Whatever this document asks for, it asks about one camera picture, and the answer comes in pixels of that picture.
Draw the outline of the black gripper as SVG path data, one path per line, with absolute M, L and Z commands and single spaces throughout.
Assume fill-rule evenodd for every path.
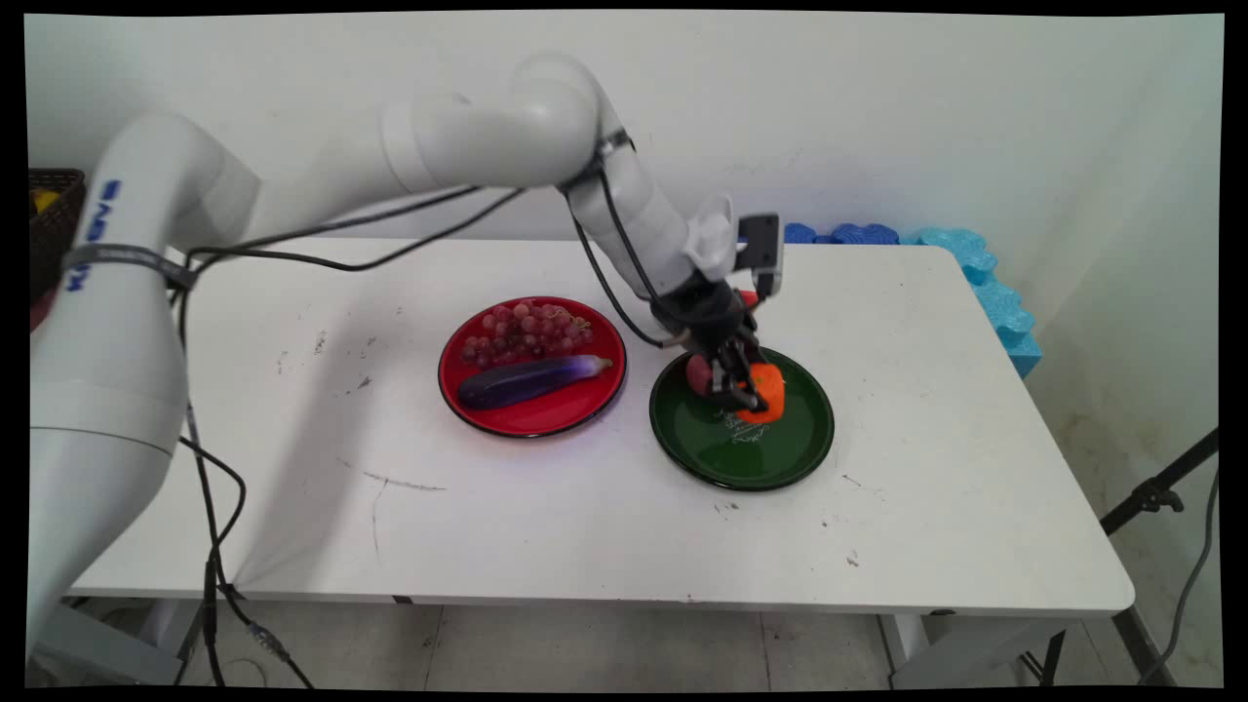
M 663 296 L 663 329 L 670 334 L 664 345 L 708 358 L 713 370 L 708 398 L 721 408 L 761 408 L 754 365 L 766 365 L 768 357 L 758 342 L 759 305 L 760 294 L 726 281 L 708 284 L 699 276 Z M 735 358 L 736 352 L 735 361 L 723 363 L 723 357 Z

